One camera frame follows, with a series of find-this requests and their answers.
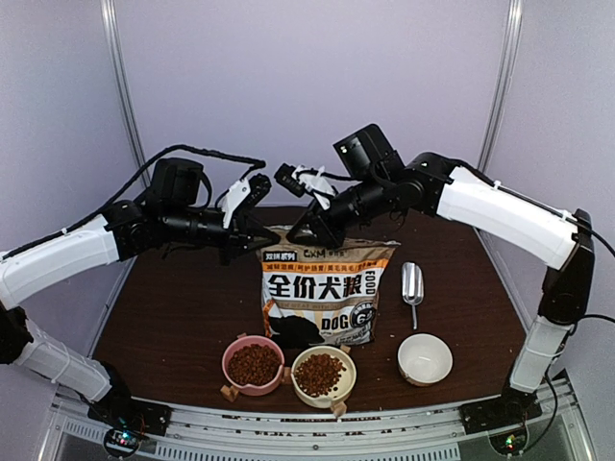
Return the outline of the brown dog food bag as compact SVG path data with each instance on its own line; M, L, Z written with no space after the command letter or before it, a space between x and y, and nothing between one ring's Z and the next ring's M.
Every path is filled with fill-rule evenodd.
M282 349L360 346L374 340L381 277L397 241L348 238L327 249L281 240L258 251L265 335Z

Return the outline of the metal food scoop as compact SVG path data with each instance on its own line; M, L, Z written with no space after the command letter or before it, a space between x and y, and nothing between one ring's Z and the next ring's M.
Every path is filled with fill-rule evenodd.
M411 307L412 329L418 329L418 305L424 300L423 271L414 262L402 265L402 298Z

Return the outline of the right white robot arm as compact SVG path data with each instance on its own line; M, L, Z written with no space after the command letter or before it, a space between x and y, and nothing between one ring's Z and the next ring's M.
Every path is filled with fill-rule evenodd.
M352 225L364 225L386 212L407 215L415 210L495 235L546 264L537 316L501 395L462 407L467 428L486 428L496 420L521 423L549 367L587 310L595 266L589 214L536 202L461 159L425 152L404 163L376 124L333 148L353 182L341 193L331 187L332 175L322 170L284 164L275 174L276 182L295 196L313 198L291 228L289 241L335 249Z

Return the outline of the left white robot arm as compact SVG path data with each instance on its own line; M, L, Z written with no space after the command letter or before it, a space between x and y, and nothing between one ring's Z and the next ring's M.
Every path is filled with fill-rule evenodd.
M243 177L218 206L197 206L210 189L201 163L160 159L150 185L134 200L112 201L74 230L1 256L1 361L23 366L76 391L104 422L130 427L142 421L138 404L108 363L74 352L30 320L21 304L35 293L89 269L152 249L219 251L220 261L279 242L250 210L270 191L263 174Z

